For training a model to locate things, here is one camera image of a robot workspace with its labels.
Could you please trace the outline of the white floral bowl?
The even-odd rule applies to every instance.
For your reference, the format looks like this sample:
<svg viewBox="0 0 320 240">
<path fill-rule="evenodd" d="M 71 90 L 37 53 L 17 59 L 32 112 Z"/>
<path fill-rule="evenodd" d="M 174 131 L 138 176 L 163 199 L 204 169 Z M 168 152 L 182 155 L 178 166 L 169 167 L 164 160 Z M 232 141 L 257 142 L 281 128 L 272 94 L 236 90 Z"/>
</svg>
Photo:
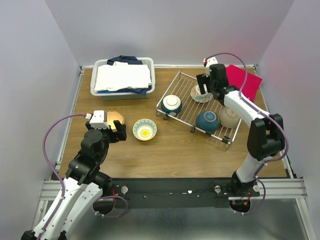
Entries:
<svg viewBox="0 0 320 240">
<path fill-rule="evenodd" d="M 198 84 L 196 84 L 191 89 L 190 95 L 191 95 L 192 99 L 198 103 L 207 103 L 213 98 L 213 95 L 211 93 L 208 95 L 201 94 Z"/>
</svg>

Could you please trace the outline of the peach speckled bowl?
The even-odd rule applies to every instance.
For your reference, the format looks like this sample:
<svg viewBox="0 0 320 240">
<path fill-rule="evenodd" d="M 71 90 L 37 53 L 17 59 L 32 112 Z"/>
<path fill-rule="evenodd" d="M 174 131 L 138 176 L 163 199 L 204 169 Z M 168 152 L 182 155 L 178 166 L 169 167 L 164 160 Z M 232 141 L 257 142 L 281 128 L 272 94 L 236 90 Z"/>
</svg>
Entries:
<svg viewBox="0 0 320 240">
<path fill-rule="evenodd" d="M 117 111 L 107 111 L 106 119 L 107 119 L 107 124 L 110 126 L 110 128 L 113 131 L 116 130 L 114 121 L 119 121 L 121 124 L 125 123 L 124 117 Z"/>
</svg>

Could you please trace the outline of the yellow dotted bowl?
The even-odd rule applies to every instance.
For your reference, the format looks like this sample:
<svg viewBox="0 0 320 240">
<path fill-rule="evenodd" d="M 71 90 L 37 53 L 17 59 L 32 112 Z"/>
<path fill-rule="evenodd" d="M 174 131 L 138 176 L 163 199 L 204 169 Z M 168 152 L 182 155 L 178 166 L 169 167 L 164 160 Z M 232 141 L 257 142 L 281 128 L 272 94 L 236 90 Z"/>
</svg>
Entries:
<svg viewBox="0 0 320 240">
<path fill-rule="evenodd" d="M 157 134 L 157 125 L 148 118 L 143 118 L 134 123 L 132 127 L 133 135 L 140 141 L 149 141 Z"/>
</svg>

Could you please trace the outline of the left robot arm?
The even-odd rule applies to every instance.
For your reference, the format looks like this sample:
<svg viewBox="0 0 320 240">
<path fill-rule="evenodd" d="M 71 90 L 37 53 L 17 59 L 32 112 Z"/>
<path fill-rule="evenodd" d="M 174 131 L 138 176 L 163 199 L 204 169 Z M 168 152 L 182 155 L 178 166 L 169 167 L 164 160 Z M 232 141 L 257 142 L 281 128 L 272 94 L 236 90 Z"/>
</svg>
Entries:
<svg viewBox="0 0 320 240">
<path fill-rule="evenodd" d="M 124 210 L 129 209 L 124 197 L 114 195 L 112 179 L 100 172 L 109 145 L 127 139 L 126 125 L 118 120 L 113 123 L 116 131 L 108 125 L 99 129 L 91 121 L 86 122 L 88 130 L 80 144 L 81 149 L 69 163 L 58 195 L 35 228 L 23 233 L 23 240 L 66 240 L 99 199 L 122 200 Z"/>
</svg>

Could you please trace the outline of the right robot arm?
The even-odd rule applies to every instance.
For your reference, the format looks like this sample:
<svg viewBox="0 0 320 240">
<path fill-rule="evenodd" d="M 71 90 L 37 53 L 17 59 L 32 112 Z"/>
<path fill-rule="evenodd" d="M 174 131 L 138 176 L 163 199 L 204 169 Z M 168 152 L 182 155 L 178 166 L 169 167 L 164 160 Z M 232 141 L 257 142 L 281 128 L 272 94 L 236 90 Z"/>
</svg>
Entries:
<svg viewBox="0 0 320 240">
<path fill-rule="evenodd" d="M 223 106 L 233 110 L 248 126 L 248 155 L 231 177 L 230 191 L 241 196 L 257 180 L 261 169 L 269 162 L 281 160 L 279 152 L 287 152 L 289 143 L 284 132 L 283 118 L 270 114 L 251 102 L 242 89 L 229 84 L 224 64 L 205 63 L 205 73 L 196 79 L 202 94 L 211 93 Z"/>
</svg>

